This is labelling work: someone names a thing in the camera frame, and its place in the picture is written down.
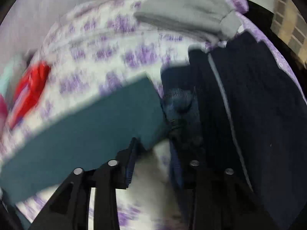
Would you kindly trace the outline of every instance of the blurry beige object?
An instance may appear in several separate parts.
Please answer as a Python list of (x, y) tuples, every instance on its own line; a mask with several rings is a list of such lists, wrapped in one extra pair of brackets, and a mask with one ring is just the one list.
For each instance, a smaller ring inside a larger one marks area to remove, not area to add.
[(307, 24), (292, 0), (276, 0), (271, 30), (296, 54), (299, 68), (306, 69)]

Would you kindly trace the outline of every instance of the bed sheet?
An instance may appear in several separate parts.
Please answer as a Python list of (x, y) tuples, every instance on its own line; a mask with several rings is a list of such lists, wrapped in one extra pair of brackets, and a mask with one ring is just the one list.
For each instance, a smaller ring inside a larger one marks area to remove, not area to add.
[[(53, 25), (31, 61), (33, 64), (46, 60), (52, 66), (49, 79), (36, 109), (14, 131), (5, 128), (0, 144), (1, 162), (11, 158), (29, 138), (53, 122), (139, 75), (146, 73), (162, 96), (161, 69), (172, 62), (188, 61), (188, 47), (192, 44), (205, 51), (214, 47), (136, 21), (133, 13), (143, 1), (93, 0), (75, 7)], [(249, 30), (258, 41), (265, 41), (278, 66), (302, 93), (278, 50), (251, 21), (239, 12), (237, 15), (243, 24), (240, 31)], [(169, 161), (169, 143), (165, 140), (138, 160), (130, 187), (116, 191), (121, 229), (185, 229), (168, 179)], [(18, 203), (18, 209), (32, 222), (55, 189), (56, 186), (48, 188)], [(93, 229), (93, 197), (89, 229)]]

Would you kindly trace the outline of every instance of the red cloth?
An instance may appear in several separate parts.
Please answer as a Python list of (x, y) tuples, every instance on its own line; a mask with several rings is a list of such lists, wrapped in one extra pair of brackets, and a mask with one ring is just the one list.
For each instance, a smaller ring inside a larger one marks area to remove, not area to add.
[(15, 105), (9, 121), (11, 129), (13, 129), (30, 109), (37, 105), (50, 69), (47, 62), (40, 61), (37, 65), (30, 67), (21, 78), (13, 97)]

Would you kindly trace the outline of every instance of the clothing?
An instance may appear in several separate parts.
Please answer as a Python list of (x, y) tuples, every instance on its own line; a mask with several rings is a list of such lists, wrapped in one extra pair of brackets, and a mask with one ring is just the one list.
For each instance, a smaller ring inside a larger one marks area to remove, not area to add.
[(307, 201), (307, 107), (297, 86), (248, 32), (209, 54), (192, 50), (189, 60), (209, 165), (250, 180), (288, 229)]
[(47, 62), (40, 61), (27, 70), (19, 81), (14, 94), (14, 107), (9, 119), (9, 127), (14, 126), (37, 105), (45, 87), (50, 67)]
[(142, 78), (27, 142), (4, 164), (0, 187), (15, 204), (60, 184), (76, 167), (100, 167), (127, 148), (132, 137), (150, 149), (165, 136), (165, 127), (159, 95), (150, 80)]
[(225, 0), (147, 0), (134, 13), (141, 22), (186, 32), (216, 44), (234, 37), (241, 26)]

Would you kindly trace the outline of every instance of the gray garment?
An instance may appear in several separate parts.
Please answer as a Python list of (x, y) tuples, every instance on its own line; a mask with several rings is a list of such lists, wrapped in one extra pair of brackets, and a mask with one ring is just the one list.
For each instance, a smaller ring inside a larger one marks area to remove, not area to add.
[(134, 13), (152, 25), (189, 33), (215, 44), (234, 37), (241, 26), (225, 0), (147, 0)]

